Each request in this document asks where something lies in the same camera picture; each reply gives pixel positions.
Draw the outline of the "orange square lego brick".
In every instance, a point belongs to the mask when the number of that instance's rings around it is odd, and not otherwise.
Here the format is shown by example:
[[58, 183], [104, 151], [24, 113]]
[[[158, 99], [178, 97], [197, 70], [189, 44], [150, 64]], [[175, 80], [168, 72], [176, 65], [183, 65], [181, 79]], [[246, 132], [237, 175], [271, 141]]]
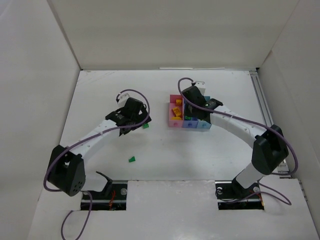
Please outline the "orange square lego brick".
[[180, 117], [182, 115], [182, 112], [179, 107], [174, 107], [171, 109], [171, 111], [175, 117]]

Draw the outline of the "orange rounded lego brick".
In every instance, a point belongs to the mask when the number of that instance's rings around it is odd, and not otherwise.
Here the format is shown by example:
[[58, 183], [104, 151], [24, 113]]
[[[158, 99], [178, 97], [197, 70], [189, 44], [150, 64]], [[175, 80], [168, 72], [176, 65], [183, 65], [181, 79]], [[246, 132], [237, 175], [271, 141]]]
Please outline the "orange rounded lego brick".
[[179, 117], [179, 116], [174, 116], [170, 120], [172, 120], [172, 121], [182, 121], [182, 118]]

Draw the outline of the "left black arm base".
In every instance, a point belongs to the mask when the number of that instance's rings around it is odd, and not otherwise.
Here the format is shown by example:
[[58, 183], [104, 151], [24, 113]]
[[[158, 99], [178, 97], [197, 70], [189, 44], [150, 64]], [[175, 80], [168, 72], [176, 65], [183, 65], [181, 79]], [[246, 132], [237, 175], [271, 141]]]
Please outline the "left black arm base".
[[86, 176], [82, 191], [82, 211], [125, 211], [127, 208], [127, 180], [112, 180], [96, 171]]

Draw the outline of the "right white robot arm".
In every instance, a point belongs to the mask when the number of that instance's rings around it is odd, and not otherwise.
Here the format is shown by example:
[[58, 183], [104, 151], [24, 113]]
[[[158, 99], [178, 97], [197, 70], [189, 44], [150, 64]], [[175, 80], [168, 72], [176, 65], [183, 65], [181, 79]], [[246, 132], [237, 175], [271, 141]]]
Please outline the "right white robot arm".
[[272, 125], [265, 129], [252, 123], [241, 121], [236, 114], [219, 100], [206, 100], [194, 85], [183, 90], [187, 113], [193, 118], [206, 121], [223, 128], [243, 140], [252, 148], [251, 162], [229, 185], [232, 198], [244, 198], [255, 187], [257, 181], [273, 173], [277, 166], [289, 155], [280, 127]]

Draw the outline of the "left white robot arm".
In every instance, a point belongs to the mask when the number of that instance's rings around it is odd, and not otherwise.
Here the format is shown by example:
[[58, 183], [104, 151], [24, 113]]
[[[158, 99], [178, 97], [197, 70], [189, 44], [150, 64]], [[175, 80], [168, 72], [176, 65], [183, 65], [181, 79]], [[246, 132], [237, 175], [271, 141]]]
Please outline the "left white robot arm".
[[90, 159], [108, 142], [151, 121], [147, 106], [133, 97], [119, 101], [119, 109], [109, 113], [88, 135], [71, 146], [57, 145], [51, 153], [44, 182], [70, 197], [81, 191], [107, 195], [111, 179], [100, 171], [87, 173]]

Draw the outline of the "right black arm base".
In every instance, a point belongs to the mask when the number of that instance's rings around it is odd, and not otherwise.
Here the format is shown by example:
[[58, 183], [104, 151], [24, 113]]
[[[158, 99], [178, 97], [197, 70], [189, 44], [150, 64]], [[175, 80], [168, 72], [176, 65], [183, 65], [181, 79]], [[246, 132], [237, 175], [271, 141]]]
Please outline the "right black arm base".
[[218, 180], [215, 181], [215, 196], [221, 211], [265, 209], [257, 182], [243, 188], [235, 180]]

